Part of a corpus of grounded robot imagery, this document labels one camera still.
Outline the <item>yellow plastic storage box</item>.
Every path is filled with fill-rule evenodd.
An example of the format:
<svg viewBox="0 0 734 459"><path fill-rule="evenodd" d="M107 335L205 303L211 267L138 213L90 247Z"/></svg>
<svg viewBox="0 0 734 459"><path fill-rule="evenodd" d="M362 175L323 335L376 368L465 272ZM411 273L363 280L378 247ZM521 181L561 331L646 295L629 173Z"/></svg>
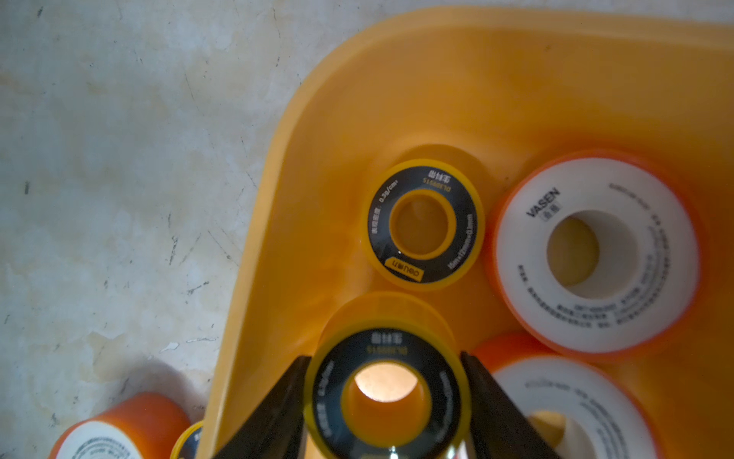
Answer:
<svg viewBox="0 0 734 459"><path fill-rule="evenodd" d="M454 162L492 212L553 159L594 147L673 182L702 238L676 330L606 371L672 458L733 454L733 31L593 13L441 7L348 40L298 89L267 156L199 456L229 441L342 304L390 288L359 214L384 171Z"/></svg>

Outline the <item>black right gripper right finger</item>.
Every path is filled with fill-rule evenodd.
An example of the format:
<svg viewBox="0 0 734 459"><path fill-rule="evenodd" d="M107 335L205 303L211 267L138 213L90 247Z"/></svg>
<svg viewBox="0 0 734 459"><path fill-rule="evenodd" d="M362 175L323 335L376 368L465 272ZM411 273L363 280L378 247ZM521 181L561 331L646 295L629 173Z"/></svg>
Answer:
<svg viewBox="0 0 734 459"><path fill-rule="evenodd" d="M474 457L559 459L483 363L466 351L460 359L470 388Z"/></svg>

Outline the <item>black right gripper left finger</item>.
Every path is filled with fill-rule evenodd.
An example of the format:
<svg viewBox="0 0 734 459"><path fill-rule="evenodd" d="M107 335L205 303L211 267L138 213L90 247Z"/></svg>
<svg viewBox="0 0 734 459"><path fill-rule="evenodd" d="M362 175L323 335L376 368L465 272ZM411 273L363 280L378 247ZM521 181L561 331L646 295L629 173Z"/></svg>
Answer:
<svg viewBox="0 0 734 459"><path fill-rule="evenodd" d="M297 357L214 458L303 458L304 390L310 356Z"/></svg>

